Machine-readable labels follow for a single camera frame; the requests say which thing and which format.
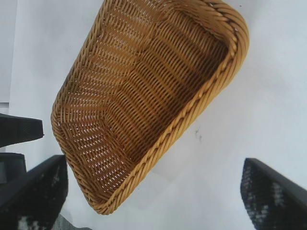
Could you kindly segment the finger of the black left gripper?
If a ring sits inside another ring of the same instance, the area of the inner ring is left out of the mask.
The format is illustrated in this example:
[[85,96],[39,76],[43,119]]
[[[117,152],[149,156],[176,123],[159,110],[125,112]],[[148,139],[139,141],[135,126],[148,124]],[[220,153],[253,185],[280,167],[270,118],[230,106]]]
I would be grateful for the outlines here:
[[42,138],[43,122],[39,119],[0,114],[0,146]]
[[26,173],[23,154],[0,153],[0,188]]

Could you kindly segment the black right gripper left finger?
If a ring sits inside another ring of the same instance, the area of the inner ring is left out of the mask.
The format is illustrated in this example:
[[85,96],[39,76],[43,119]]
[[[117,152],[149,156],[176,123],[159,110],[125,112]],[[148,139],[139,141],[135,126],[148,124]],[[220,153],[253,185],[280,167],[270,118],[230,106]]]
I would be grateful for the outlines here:
[[54,155],[0,190],[2,230],[50,230],[68,195],[64,155]]

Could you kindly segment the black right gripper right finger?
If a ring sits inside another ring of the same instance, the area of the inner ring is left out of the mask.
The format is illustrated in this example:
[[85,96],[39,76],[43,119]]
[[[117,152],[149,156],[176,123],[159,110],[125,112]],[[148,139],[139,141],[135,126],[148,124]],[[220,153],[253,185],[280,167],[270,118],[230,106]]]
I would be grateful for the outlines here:
[[245,159],[240,194],[255,229],[307,228],[306,189],[258,159]]

